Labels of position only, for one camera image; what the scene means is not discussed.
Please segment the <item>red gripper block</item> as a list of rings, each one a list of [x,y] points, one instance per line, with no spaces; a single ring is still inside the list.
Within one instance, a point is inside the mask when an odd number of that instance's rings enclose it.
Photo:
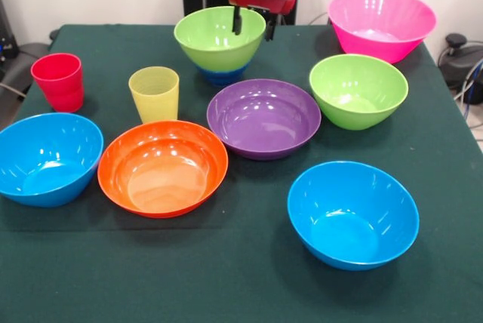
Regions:
[[[268,11],[266,15],[265,40],[272,41],[275,32],[275,14],[287,15],[296,4],[296,0],[229,0],[233,8],[232,32],[239,35],[242,31],[242,17],[240,7],[256,8]]]

